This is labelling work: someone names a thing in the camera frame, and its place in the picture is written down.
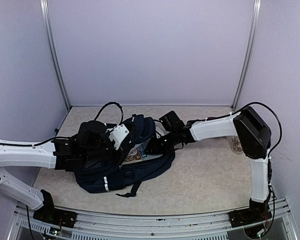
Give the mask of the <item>navy blue backpack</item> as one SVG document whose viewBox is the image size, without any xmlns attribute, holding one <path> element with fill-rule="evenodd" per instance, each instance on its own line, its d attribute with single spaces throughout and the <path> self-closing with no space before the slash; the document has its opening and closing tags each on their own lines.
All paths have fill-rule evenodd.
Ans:
<svg viewBox="0 0 300 240">
<path fill-rule="evenodd" d="M 130 192 L 119 196 L 135 197 L 142 182 L 160 176 L 172 166 L 176 157 L 173 149 L 159 154 L 146 152 L 151 140 L 156 140 L 159 135 L 155 120 L 134 114 L 124 121 L 125 124 L 130 122 L 135 124 L 135 132 L 131 136 L 134 146 L 125 159 L 108 153 L 73 171 L 77 184 L 88 193 L 99 194 L 132 186 Z"/>
</svg>

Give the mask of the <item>illustrated floral cover book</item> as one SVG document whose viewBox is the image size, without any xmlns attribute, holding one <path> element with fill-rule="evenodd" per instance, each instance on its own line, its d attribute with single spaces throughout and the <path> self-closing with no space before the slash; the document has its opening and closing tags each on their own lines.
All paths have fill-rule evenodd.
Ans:
<svg viewBox="0 0 300 240">
<path fill-rule="evenodd" d="M 145 154 L 144 147 L 140 145 L 127 155 L 122 164 L 127 165 L 142 162 L 146 157 L 147 155 Z"/>
</svg>

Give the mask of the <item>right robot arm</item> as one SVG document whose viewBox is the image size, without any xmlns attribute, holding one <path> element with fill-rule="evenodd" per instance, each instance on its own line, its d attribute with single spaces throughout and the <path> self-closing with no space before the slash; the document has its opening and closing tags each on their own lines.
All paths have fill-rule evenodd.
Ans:
<svg viewBox="0 0 300 240">
<path fill-rule="evenodd" d="M 238 137 L 243 153 L 248 157 L 252 190 L 249 206 L 229 212 L 233 228 L 274 219 L 275 211 L 269 202 L 275 200 L 272 188 L 271 145 L 272 132 L 266 122 L 252 107 L 246 104 L 241 109 L 224 116 L 193 119 L 184 123 L 174 111 L 159 118 L 167 134 L 152 137 L 145 149 L 150 155 L 172 152 L 178 144 L 190 144 L 221 137 Z"/>
</svg>

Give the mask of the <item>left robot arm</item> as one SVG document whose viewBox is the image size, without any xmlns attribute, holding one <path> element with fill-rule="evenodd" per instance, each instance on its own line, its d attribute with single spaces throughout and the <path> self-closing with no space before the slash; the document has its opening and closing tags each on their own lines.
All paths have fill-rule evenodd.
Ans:
<svg viewBox="0 0 300 240">
<path fill-rule="evenodd" d="M 7 167 L 39 167 L 74 172 L 114 157 L 108 171 L 116 169 L 128 155 L 135 124 L 108 126 L 100 121 L 83 122 L 77 134 L 56 136 L 42 142 L 0 139 L 0 192 L 25 204 L 33 218 L 59 227 L 73 228 L 77 213 L 55 207 L 52 195 L 12 176 Z"/>
</svg>

